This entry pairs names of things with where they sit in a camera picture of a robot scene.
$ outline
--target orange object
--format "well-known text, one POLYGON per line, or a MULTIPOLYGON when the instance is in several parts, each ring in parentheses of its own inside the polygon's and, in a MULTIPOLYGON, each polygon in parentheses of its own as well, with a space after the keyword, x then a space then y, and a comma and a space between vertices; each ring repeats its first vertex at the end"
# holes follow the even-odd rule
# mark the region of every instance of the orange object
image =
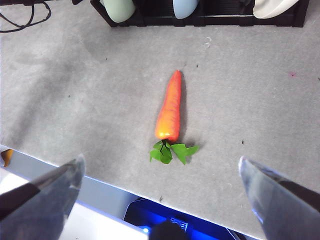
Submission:
POLYGON ((181 73, 176 70, 172 75, 165 99, 155 126, 158 139, 168 139, 170 143, 178 140, 180 130, 181 73))
POLYGON ((13 153, 14 151, 10 148, 1 152, 1 157, 4 161, 4 167, 8 167, 13 153))

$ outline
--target black cable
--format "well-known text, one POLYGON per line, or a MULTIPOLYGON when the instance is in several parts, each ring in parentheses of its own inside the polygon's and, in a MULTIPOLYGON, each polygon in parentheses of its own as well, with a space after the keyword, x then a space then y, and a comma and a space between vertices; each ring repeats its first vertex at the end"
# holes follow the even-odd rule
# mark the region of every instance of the black cable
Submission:
POLYGON ((4 20, 6 20, 8 23, 18 27, 17 29, 12 29, 12 30, 2 30, 0 31, 0 33, 12 33, 12 32, 17 32, 17 31, 21 31, 23 29, 25 29, 34 19, 34 16, 35 16, 35 5, 32 4, 31 5, 31 17, 28 21, 28 23, 26 25, 18 25, 12 21, 10 21, 8 18, 6 18, 3 14, 0 13, 0 17, 2 17, 4 20))
POLYGON ((50 9, 49 5, 46 2, 40 2, 40 3, 44 4, 45 8, 48 10, 47 16, 44 19, 40 20, 40 21, 32 23, 32 21, 34 19, 34 15, 35 15, 35 5, 33 4, 33 5, 31 5, 31 17, 30 17, 30 19, 29 19, 29 21, 28 21, 28 23, 26 25, 18 25, 16 23, 10 21, 2 13, 0 13, 0 17, 2 17, 5 21, 7 21, 8 23, 18 27, 16 29, 12 29, 12 30, 0 30, 0 33, 13 33, 13 32, 17 32, 17 31, 21 31, 21 30, 23 30, 23 29, 25 29, 27 27, 31 27, 33 25, 36 25, 36 24, 42 23, 44 21, 47 21, 51 17, 51 9, 50 9))

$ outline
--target dark spot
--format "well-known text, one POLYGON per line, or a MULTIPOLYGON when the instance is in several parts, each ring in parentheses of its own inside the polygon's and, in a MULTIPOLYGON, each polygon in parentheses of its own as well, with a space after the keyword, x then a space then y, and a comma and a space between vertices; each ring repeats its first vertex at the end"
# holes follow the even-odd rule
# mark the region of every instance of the dark spot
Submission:
POLYGON ((292 78, 295 78, 297 76, 297 73, 294 71, 289 72, 289 76, 292 78))

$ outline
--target gray table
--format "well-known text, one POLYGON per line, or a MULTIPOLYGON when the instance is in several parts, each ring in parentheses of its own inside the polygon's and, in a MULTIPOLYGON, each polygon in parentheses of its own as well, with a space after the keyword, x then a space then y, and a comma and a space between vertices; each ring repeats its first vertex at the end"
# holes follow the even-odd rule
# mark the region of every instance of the gray table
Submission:
POLYGON ((87 1, 49 5, 49 21, 1 35, 1 144, 59 165, 83 153, 91 177, 261 239, 240 156, 320 192, 319 1, 304 28, 110 28, 87 1), (149 163, 175 69, 180 140, 200 150, 185 166, 149 163))

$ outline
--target light blue cup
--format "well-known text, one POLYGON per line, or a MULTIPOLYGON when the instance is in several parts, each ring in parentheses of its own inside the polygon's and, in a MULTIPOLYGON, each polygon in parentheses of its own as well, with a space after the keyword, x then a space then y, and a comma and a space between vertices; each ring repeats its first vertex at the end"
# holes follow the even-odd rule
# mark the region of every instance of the light blue cup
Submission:
POLYGON ((185 19, 197 8, 199 0, 173 0, 173 11, 177 19, 185 19))

